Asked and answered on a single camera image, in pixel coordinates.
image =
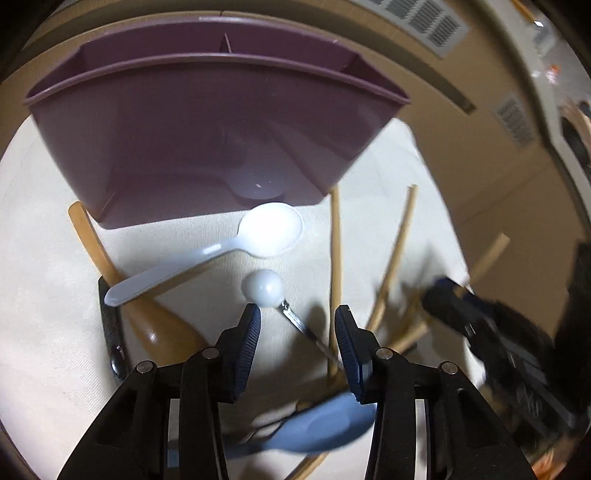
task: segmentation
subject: white plastic spoon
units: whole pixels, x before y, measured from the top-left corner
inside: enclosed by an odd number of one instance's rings
[[[295,328],[312,340],[330,361],[334,362],[339,369],[343,369],[343,365],[333,352],[293,312],[290,304],[285,299],[283,280],[279,274],[273,272],[273,270],[257,270],[244,279],[242,292],[249,301],[256,303],[261,308],[273,307],[278,309]]]
[[[161,283],[181,273],[231,252],[244,250],[253,257],[269,258],[292,248],[304,231],[300,213],[285,203],[264,203],[248,212],[233,238],[178,254],[138,275],[129,277],[109,289],[105,303],[118,307],[139,297]]]

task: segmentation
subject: wooden spatula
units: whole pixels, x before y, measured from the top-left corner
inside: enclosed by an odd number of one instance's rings
[[[107,256],[82,204],[73,203],[68,214],[82,245],[109,286],[122,281],[124,277]],[[122,305],[121,313],[159,366],[184,362],[207,346],[206,340],[187,322],[145,295]]]

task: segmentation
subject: silver bolt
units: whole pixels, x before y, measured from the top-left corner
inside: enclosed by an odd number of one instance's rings
[[[389,348],[382,347],[375,351],[375,356],[382,360],[390,360],[394,356],[394,352]]]
[[[441,370],[448,375],[455,375],[457,374],[457,365],[454,362],[443,362],[441,364]]]
[[[220,350],[214,346],[208,346],[207,348],[203,349],[201,355],[203,356],[203,358],[213,360],[214,358],[220,356]]]
[[[141,374],[146,374],[150,370],[152,370],[153,367],[154,367],[154,364],[150,360],[144,360],[143,362],[138,363],[138,365],[137,365],[137,367],[135,367],[135,369]]]

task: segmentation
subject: purple bin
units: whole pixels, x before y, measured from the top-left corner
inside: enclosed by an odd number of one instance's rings
[[[91,40],[24,101],[104,228],[316,204],[408,102],[337,40],[228,17]]]

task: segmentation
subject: white cloth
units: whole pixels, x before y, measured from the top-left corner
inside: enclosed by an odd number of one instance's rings
[[[413,183],[418,185],[417,206],[386,322],[404,309],[402,284],[427,285],[439,275],[456,281],[466,277],[444,202],[410,129],[395,119],[340,182],[343,302],[360,325],[369,317],[407,186]],[[27,119],[0,161],[0,419],[42,480],[57,477],[115,389],[100,321],[99,274],[67,215],[75,200],[34,121]],[[298,209],[304,236],[289,253],[268,260],[231,253],[158,300],[214,342],[235,325],[244,308],[242,280],[253,270],[270,268],[283,277],[294,311],[326,340],[330,205],[325,199]],[[131,275],[170,254],[234,235],[242,216],[235,212],[97,230],[114,263]],[[125,336],[132,360],[146,358],[127,328]],[[473,381],[481,381],[482,368],[465,355],[461,338],[443,327],[423,339],[419,351],[427,364],[451,359]],[[326,361],[316,348],[280,314],[264,309],[248,388],[235,406],[222,408],[224,427],[244,427],[265,412],[276,416],[288,411],[297,392],[323,385],[325,373]],[[368,433],[332,453],[312,478],[362,478],[370,443]],[[229,469],[233,478],[250,472],[252,478],[281,479],[301,458],[266,452],[232,461]]]

